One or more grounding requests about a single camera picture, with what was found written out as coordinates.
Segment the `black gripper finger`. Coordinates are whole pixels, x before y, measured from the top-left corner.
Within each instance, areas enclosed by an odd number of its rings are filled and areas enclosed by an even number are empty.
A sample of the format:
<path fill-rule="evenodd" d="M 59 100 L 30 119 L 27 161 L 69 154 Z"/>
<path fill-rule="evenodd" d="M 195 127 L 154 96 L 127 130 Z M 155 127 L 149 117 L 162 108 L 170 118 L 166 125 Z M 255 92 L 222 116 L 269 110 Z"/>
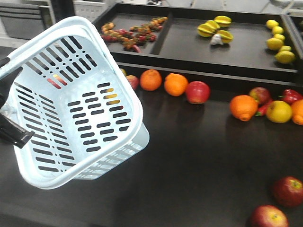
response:
<path fill-rule="evenodd" d="M 15 71 L 11 72 L 7 76 L 5 76 L 3 79 L 0 80 L 0 107 L 3 107 L 6 103 L 10 88 L 16 79 L 16 77 L 21 73 L 23 70 L 22 67 L 17 68 Z"/>
<path fill-rule="evenodd" d="M 2 139 L 18 148 L 23 148 L 33 135 L 33 131 L 27 131 L 11 119 L 0 114 L 0 137 Z"/>

